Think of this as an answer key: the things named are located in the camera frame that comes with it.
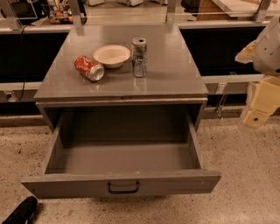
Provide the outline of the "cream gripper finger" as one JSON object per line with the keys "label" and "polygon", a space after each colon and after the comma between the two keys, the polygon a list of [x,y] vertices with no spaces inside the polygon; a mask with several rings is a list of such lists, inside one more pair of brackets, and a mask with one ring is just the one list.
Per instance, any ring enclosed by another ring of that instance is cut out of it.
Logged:
{"label": "cream gripper finger", "polygon": [[247,100],[242,124],[251,129],[259,129],[280,107],[280,78],[265,76],[252,85],[252,95]]}

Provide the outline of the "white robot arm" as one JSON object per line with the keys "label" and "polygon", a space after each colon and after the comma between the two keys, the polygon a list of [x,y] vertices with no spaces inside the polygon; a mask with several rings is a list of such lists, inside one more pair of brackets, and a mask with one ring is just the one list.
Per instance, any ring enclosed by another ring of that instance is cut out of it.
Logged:
{"label": "white robot arm", "polygon": [[241,114],[241,124],[256,130],[280,107],[280,17],[273,17],[234,60],[252,62],[253,68],[263,74],[257,83],[249,85],[246,108]]}

